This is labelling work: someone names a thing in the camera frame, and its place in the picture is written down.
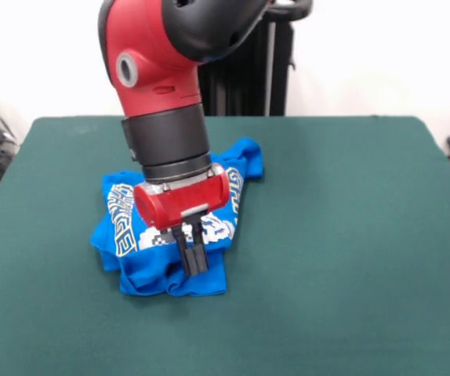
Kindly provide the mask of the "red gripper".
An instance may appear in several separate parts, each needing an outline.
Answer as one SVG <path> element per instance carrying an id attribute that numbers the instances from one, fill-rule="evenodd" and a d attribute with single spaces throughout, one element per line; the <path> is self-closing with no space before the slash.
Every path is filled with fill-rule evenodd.
<path id="1" fill-rule="evenodd" d="M 213 163 L 207 172 L 190 178 L 160 184 L 143 182 L 133 190 L 136 209 L 144 222 L 159 230 L 171 228 L 188 277 L 205 273 L 209 268 L 201 215 L 197 214 L 222 208 L 229 200 L 229 189 L 226 170 Z M 180 225 L 192 215 L 193 249 L 188 246 Z"/>

